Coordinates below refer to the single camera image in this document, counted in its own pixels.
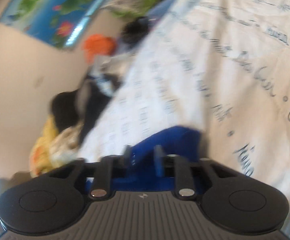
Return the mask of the blue knit sweater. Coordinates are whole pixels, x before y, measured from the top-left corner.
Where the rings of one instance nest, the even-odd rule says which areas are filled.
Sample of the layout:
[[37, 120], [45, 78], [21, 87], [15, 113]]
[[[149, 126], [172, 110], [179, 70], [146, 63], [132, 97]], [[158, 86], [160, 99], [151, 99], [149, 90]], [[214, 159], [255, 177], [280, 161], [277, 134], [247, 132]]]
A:
[[[126, 175], [121, 178], [112, 178], [112, 195], [117, 192], [137, 193], [140, 198], [146, 199], [151, 193], [170, 192], [174, 196], [174, 178], [157, 177], [154, 167], [154, 147], [161, 145], [166, 154], [177, 154], [189, 161], [195, 183], [195, 197], [199, 193], [197, 179], [194, 177], [195, 165], [199, 162], [198, 146], [201, 139], [200, 132], [181, 126], [164, 129], [137, 143], [132, 148], [131, 166]], [[126, 146], [114, 147], [110, 140], [102, 146], [104, 151], [99, 161], [108, 155], [122, 155]]]

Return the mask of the green and white clothes pile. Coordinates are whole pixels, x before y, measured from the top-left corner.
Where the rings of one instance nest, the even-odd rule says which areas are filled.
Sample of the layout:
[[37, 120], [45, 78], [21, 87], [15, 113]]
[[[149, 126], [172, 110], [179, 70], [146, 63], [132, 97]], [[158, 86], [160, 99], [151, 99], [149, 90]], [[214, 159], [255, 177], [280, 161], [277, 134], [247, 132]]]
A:
[[107, 0], [102, 6], [115, 17], [124, 21], [144, 16], [159, 0]]

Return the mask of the yellow floral blanket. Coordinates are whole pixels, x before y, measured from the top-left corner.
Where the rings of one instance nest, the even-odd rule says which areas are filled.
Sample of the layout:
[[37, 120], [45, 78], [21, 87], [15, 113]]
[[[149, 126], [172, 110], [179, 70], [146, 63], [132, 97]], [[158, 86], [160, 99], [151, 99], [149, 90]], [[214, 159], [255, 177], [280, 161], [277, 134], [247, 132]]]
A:
[[35, 178], [76, 159], [82, 127], [80, 121], [60, 132], [50, 114], [29, 156], [31, 176]]

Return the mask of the black garment pile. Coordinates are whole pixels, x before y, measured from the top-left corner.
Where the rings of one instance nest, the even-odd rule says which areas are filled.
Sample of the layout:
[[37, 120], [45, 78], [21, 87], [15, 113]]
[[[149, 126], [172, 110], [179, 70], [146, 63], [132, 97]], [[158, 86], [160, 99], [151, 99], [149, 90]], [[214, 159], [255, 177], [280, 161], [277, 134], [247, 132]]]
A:
[[83, 123], [79, 133], [81, 145], [120, 85], [118, 75], [91, 76], [88, 74], [82, 79], [77, 90], [62, 92], [54, 96], [51, 100], [50, 111], [58, 131], [62, 132], [81, 121]]

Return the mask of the white duvet with script text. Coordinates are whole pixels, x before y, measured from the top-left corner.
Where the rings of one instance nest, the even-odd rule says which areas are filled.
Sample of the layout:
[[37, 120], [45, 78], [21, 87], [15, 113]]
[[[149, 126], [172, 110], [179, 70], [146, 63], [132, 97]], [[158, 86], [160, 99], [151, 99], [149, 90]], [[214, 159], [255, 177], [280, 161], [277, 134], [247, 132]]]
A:
[[[176, 125], [290, 204], [290, 0], [176, 0], [79, 156], [119, 154]], [[283, 230], [290, 237], [290, 211]]]

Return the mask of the orange garment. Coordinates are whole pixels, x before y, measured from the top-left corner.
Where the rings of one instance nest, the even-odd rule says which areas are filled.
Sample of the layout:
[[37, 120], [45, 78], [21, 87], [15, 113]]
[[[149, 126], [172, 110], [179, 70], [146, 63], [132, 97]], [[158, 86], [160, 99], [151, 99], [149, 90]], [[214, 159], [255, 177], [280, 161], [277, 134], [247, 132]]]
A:
[[111, 55], [116, 49], [116, 40], [101, 34], [89, 36], [82, 45], [87, 63], [93, 63], [97, 55]]

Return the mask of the blue floral wall poster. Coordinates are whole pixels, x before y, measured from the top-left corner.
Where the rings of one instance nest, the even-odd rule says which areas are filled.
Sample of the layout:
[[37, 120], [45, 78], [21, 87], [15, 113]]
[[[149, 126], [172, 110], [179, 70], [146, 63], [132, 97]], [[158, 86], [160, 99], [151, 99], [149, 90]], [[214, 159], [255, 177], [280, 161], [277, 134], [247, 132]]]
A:
[[108, 0], [10, 0], [0, 23], [58, 49], [76, 45]]

